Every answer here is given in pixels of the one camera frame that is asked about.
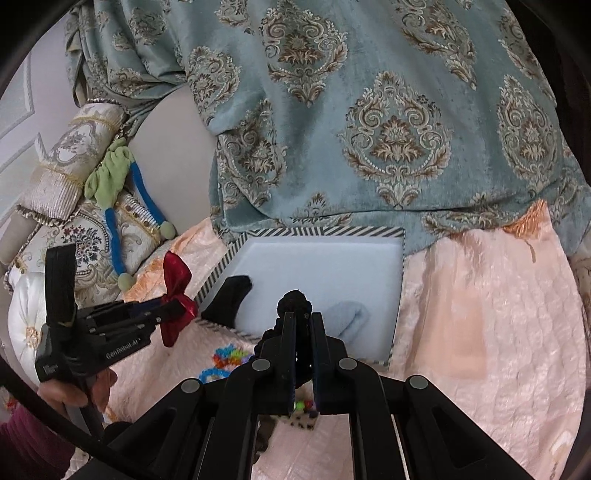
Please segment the person's left hand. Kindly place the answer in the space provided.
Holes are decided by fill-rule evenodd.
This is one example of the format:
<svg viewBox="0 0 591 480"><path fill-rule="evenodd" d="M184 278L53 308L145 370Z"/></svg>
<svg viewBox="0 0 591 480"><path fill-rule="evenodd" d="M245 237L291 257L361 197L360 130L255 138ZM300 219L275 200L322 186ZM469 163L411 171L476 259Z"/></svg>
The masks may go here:
<svg viewBox="0 0 591 480"><path fill-rule="evenodd" d="M60 382L58 380L49 380L39 385L37 395L43 399L53 410L67 416L67 407L82 408L89 402L103 413L108 405L111 388L117 382L117 374L107 369L100 372L95 383L90 389L90 395L74 385Z"/></svg>

